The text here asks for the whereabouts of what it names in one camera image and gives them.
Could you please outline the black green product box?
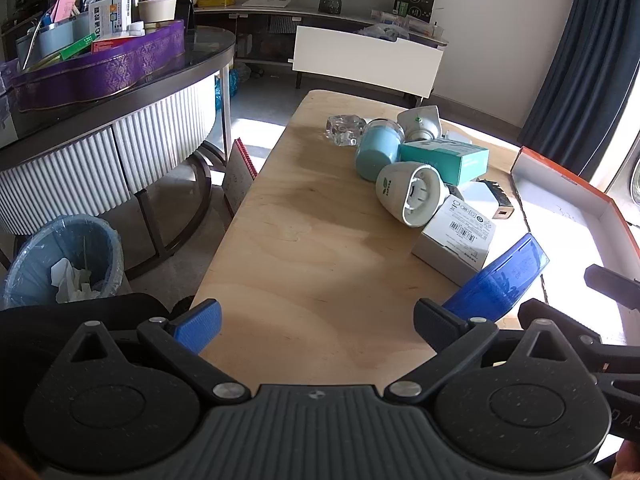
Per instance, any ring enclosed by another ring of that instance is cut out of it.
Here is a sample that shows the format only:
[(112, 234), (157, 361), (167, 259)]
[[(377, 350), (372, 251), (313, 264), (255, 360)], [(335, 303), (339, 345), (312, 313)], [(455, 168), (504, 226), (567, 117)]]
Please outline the black green product box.
[(395, 0), (393, 14), (402, 18), (415, 18), (429, 23), (434, 10), (435, 0)]

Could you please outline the blue plastic case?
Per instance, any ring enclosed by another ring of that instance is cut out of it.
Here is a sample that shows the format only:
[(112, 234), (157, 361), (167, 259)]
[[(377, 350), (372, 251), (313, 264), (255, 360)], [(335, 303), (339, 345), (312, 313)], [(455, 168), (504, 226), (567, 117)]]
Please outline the blue plastic case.
[(462, 320), (486, 318), (497, 322), (518, 304), (548, 263), (536, 238), (526, 233), (442, 307)]

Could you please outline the light blue jar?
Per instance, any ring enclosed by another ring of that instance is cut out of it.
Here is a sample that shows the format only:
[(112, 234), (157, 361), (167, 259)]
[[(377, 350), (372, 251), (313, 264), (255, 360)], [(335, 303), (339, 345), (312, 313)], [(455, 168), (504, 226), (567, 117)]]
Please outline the light blue jar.
[(356, 151), (357, 174), (374, 182), (385, 166), (398, 161), (399, 147), (404, 141), (405, 133), (398, 122), (383, 118), (368, 122)]

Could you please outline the dark blue curtain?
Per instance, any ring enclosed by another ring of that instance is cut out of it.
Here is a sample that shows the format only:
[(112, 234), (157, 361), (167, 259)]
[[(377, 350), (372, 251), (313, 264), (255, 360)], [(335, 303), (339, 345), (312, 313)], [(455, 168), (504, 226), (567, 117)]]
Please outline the dark blue curtain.
[(639, 70), (639, 0), (574, 0), (518, 143), (586, 180)]

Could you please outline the orange white cardboard tray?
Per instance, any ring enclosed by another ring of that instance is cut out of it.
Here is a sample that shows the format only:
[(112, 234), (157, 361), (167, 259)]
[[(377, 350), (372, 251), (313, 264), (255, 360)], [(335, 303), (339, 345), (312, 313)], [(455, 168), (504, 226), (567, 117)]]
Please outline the orange white cardboard tray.
[(611, 197), (556, 162), (522, 148), (511, 168), (530, 232), (549, 257), (546, 301), (607, 344), (639, 343), (639, 312), (587, 286), (588, 266), (639, 277), (639, 247)]

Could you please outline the white orange medicine box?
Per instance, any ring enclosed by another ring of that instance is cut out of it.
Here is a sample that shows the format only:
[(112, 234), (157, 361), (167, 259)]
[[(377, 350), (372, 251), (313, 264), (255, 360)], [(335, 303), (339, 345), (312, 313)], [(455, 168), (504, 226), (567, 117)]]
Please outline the white orange medicine box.
[(90, 32), (103, 38), (126, 32), (132, 23), (131, 0), (99, 0), (89, 4)]

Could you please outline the clear glass refill bottle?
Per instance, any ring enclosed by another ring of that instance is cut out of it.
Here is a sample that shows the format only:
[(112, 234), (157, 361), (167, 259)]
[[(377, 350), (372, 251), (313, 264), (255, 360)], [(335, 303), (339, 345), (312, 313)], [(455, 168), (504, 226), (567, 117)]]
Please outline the clear glass refill bottle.
[(326, 137), (337, 146), (357, 146), (367, 122), (357, 115), (334, 115), (326, 121)]

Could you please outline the black charger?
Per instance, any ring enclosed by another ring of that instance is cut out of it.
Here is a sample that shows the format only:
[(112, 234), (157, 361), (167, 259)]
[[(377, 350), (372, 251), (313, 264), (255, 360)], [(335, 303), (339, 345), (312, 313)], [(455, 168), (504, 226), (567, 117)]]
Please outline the black charger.
[(482, 179), (480, 182), (484, 183), (488, 187), (494, 199), (497, 201), (497, 209), (492, 216), (494, 219), (509, 219), (514, 213), (514, 206), (510, 201), (510, 198), (503, 191), (502, 187), (496, 181)]

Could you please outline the white green-button plug heater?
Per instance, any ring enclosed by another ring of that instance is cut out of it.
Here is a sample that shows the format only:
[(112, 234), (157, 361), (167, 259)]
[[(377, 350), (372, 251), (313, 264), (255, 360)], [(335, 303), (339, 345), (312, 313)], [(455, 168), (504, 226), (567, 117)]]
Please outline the white green-button plug heater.
[(442, 123), (436, 105), (410, 108), (397, 116), (405, 142), (431, 141), (442, 136)]

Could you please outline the teal cardboard box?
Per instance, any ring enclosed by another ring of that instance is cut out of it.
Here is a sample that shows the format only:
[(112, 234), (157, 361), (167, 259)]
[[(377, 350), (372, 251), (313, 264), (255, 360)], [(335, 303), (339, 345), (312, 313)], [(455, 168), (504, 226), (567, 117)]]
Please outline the teal cardboard box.
[(489, 166), (488, 148), (441, 138), (403, 143), (399, 157), (432, 166), (445, 183), (455, 186), (483, 177)]

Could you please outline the white large power adapter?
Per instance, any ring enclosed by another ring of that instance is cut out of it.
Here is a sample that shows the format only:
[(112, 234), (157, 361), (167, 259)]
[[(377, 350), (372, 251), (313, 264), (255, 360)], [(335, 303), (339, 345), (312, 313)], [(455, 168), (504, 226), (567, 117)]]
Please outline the white large power adapter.
[(458, 186), (458, 192), (465, 203), (485, 217), (492, 217), (499, 208), (496, 196), (485, 182), (465, 182)]

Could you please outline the white round plug diffuser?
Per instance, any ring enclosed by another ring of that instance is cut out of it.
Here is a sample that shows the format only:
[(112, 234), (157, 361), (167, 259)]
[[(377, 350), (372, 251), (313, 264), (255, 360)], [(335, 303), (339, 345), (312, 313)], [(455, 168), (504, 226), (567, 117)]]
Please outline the white round plug diffuser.
[(438, 171), (420, 162), (395, 162), (378, 174), (375, 192), (381, 205), (409, 228), (424, 228), (449, 196)]

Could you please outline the purple tray box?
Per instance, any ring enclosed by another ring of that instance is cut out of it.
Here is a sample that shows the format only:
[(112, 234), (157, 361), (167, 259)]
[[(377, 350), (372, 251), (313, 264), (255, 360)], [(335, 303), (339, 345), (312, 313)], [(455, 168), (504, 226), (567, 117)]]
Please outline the purple tray box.
[(114, 96), (183, 53), (183, 22), (168, 22), (120, 46), (17, 76), (13, 79), (15, 103), (21, 112), (30, 112)]

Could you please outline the white paper cup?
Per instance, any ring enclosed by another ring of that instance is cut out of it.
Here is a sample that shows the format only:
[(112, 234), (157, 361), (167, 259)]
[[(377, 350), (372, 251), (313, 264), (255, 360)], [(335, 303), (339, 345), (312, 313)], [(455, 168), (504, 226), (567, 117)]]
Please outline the white paper cup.
[(145, 23), (169, 22), (175, 18), (177, 0), (144, 0), (138, 4), (139, 18)]

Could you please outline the white barcode box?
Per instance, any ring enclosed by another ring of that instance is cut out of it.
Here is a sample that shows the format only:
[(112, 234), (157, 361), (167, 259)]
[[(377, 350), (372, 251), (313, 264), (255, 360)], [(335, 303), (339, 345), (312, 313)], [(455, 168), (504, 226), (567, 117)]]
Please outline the white barcode box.
[(412, 254), (462, 287), (483, 270), (494, 234), (494, 222), (450, 195), (421, 232)]

